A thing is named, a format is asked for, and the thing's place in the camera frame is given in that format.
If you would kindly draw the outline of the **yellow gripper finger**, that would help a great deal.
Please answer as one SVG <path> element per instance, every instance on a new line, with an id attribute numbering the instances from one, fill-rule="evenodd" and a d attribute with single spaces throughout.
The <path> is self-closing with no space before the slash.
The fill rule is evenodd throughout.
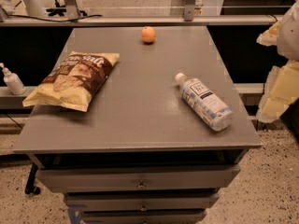
<path id="1" fill-rule="evenodd" d="M 299 99 L 299 62 L 288 60 L 282 67 L 273 66 L 268 74 L 256 118 L 271 123 Z"/>
<path id="2" fill-rule="evenodd" d="M 278 39 L 278 29 L 280 26 L 280 21 L 275 22 L 268 30 L 259 34 L 256 42 L 263 46 L 275 46 Z"/>

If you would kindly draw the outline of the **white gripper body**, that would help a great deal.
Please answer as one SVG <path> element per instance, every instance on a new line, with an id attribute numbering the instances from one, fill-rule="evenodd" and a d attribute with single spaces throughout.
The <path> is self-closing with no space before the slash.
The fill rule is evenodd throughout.
<path id="1" fill-rule="evenodd" d="M 299 0 L 283 16 L 278 28 L 278 54 L 299 60 Z"/>

